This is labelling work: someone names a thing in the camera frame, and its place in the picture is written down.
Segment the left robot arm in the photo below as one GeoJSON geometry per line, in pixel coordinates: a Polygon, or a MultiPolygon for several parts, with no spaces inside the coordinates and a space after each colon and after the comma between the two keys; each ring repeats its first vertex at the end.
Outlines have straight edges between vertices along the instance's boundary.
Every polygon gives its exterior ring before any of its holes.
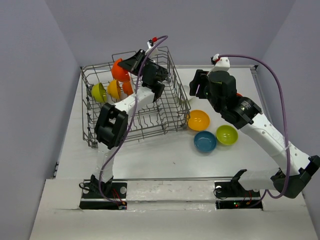
{"type": "Polygon", "coordinates": [[[110,194],[115,155],[129,134],[135,114],[157,101],[164,91],[163,81],[168,77],[168,71],[150,59],[153,51],[152,48],[140,50],[118,64],[135,74],[141,86],[118,103],[105,103],[100,110],[94,128],[98,143],[96,169],[90,177],[89,186],[101,198],[110,194]]]}

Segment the yellow bowl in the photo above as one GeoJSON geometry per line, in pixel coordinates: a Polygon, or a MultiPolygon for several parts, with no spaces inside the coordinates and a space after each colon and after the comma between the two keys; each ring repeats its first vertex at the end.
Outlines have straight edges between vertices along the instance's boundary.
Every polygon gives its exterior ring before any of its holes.
{"type": "Polygon", "coordinates": [[[194,131],[204,131],[210,126],[209,115],[202,110],[192,110],[188,120],[188,127],[194,131]]]}
{"type": "Polygon", "coordinates": [[[116,100],[119,100],[121,98],[121,87],[118,80],[114,79],[109,83],[109,85],[107,86],[107,92],[112,98],[115,98],[116,100]]]}

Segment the round white bowl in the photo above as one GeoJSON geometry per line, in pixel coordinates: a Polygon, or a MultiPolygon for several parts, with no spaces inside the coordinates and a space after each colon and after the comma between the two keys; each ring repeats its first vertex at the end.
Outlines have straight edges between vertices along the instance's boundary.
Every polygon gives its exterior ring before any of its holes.
{"type": "Polygon", "coordinates": [[[122,84],[122,89],[123,89],[123,92],[127,95],[127,96],[130,96],[133,94],[133,88],[132,88],[132,84],[130,81],[126,81],[122,84]]]}

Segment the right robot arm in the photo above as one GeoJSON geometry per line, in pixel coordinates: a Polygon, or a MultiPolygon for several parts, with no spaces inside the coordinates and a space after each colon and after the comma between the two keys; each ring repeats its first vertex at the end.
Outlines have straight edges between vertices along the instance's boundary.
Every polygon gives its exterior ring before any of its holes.
{"type": "Polygon", "coordinates": [[[319,156],[309,156],[287,141],[253,100],[237,94],[236,79],[227,71],[198,69],[189,87],[191,96],[208,100],[226,122],[254,140],[277,164],[270,170],[238,171],[231,192],[242,196],[249,190],[274,190],[296,198],[319,169],[319,156]]]}

